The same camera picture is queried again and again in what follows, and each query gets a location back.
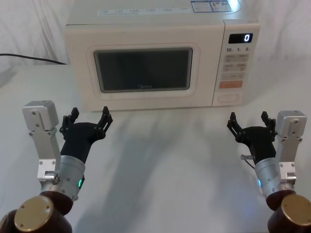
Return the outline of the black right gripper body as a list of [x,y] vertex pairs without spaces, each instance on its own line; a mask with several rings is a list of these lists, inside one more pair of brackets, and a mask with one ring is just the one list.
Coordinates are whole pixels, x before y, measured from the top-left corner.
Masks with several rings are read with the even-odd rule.
[[274,138],[266,127],[253,126],[237,131],[236,141],[248,146],[254,164],[267,158],[275,158]]

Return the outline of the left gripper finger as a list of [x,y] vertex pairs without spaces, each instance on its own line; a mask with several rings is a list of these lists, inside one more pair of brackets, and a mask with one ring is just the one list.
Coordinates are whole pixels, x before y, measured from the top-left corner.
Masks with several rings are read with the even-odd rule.
[[107,106],[105,106],[103,108],[102,116],[101,116],[99,122],[94,127],[97,139],[104,139],[105,138],[106,132],[109,129],[112,122],[113,122],[113,119],[112,119],[112,116],[109,112],[109,109]]
[[62,126],[59,131],[63,135],[64,140],[66,140],[67,133],[69,131],[70,126],[75,123],[78,116],[79,116],[79,111],[77,107],[74,107],[72,109],[71,114],[67,116],[63,116]]

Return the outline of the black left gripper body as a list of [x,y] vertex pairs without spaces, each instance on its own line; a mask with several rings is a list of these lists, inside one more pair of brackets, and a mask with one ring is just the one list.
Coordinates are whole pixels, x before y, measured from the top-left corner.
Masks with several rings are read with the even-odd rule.
[[60,128],[65,140],[61,155],[71,156],[86,163],[89,151],[94,142],[105,138],[106,130],[95,123],[73,123]]

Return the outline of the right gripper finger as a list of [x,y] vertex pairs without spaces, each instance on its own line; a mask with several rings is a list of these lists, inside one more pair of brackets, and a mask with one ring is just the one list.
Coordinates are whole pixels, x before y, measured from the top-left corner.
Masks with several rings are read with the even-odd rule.
[[277,136],[277,132],[276,132],[276,119],[275,118],[269,118],[269,116],[268,116],[266,111],[262,112],[261,119],[262,119],[263,123],[266,126],[269,138],[271,140],[275,140],[275,137]]
[[236,142],[244,142],[244,131],[237,122],[234,112],[231,113],[227,127],[235,137]]

